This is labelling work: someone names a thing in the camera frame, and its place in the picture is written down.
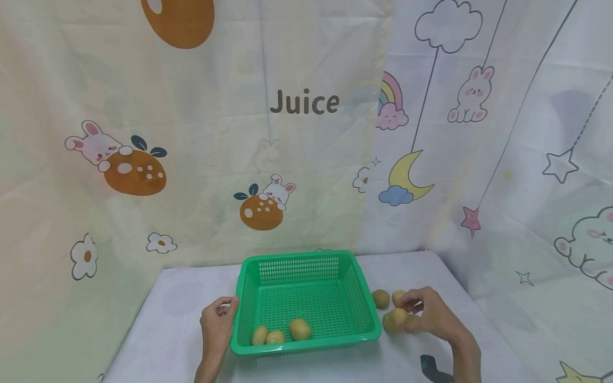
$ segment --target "green plastic basket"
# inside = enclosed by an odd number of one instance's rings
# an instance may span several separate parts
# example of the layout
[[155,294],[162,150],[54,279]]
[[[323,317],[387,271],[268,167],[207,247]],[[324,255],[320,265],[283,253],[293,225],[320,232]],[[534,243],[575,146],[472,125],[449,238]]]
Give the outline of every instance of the green plastic basket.
[[[368,284],[349,251],[251,257],[243,262],[236,294],[240,306],[230,348],[237,355],[312,350],[373,341],[381,322]],[[302,318],[311,339],[294,341],[289,323]],[[255,329],[281,330],[285,343],[252,346]]]

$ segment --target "white tablecloth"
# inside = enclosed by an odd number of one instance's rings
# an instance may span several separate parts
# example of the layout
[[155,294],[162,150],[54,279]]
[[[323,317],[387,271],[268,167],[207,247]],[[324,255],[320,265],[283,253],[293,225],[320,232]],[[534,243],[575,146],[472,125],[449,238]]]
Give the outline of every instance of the white tablecloth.
[[[390,293],[432,286],[473,332],[482,351],[483,382],[533,382],[439,257],[430,251],[357,258],[371,290]],[[158,277],[104,383],[192,383],[202,356],[200,312],[233,295],[240,265],[164,270]],[[382,317],[386,311],[379,310]],[[421,355],[452,374],[451,348],[429,334],[390,336],[358,346],[238,357],[228,350],[218,382],[430,382]]]

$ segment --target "potato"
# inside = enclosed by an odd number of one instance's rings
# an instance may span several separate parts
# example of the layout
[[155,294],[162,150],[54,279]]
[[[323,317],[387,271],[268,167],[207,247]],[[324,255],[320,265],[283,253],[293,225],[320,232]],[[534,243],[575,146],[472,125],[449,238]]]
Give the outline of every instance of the potato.
[[402,325],[408,320],[409,313],[403,308],[395,308],[383,315],[383,328],[385,331],[396,334],[402,331]]
[[268,329],[266,326],[260,326],[256,328],[253,332],[253,337],[251,338],[251,344],[253,346],[261,346],[266,342],[266,337],[268,336]]
[[373,300],[377,308],[384,309],[389,305],[389,293],[385,290],[374,291]]
[[418,319],[421,319],[419,315],[409,314],[409,316],[406,318],[405,324],[411,323],[412,321],[418,320]]
[[301,318],[296,318],[289,323],[289,333],[295,341],[305,341],[311,338],[311,326]]
[[282,331],[273,331],[266,336],[266,344],[285,343],[285,335]]
[[398,290],[392,293],[392,302],[394,303],[394,306],[397,304],[398,300],[402,298],[404,294],[406,294],[406,291],[404,290]]

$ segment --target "bunny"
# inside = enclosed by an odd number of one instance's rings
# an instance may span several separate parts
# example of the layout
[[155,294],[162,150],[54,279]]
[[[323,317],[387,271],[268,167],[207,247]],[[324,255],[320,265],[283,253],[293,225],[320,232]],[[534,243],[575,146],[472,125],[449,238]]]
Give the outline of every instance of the bunny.
[[68,150],[80,151],[93,165],[108,159],[121,147],[113,137],[102,133],[102,129],[94,122],[86,119],[81,123],[85,138],[70,136],[64,144]]
[[270,176],[270,179],[272,182],[270,185],[266,186],[264,191],[260,194],[260,198],[263,200],[273,199],[277,202],[276,207],[278,207],[279,210],[285,210],[285,204],[289,199],[289,193],[296,189],[296,185],[288,183],[283,186],[279,174],[273,174]]
[[458,106],[449,111],[447,120],[450,123],[479,122],[487,115],[487,110],[481,104],[487,100],[492,91],[492,76],[494,68],[487,67],[482,70],[476,66],[470,72],[470,77],[458,92]]

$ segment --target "pink star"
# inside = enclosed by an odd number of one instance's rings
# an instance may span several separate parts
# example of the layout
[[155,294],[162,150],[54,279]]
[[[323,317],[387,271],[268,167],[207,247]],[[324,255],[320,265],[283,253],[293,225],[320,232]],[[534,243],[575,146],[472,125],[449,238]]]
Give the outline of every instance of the pink star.
[[470,210],[469,208],[464,206],[463,209],[464,209],[464,217],[466,218],[464,219],[464,221],[462,221],[460,226],[470,229],[470,238],[473,238],[474,232],[477,230],[481,230],[481,225],[479,224],[479,218],[478,218],[479,208],[477,207],[477,209],[475,210]]

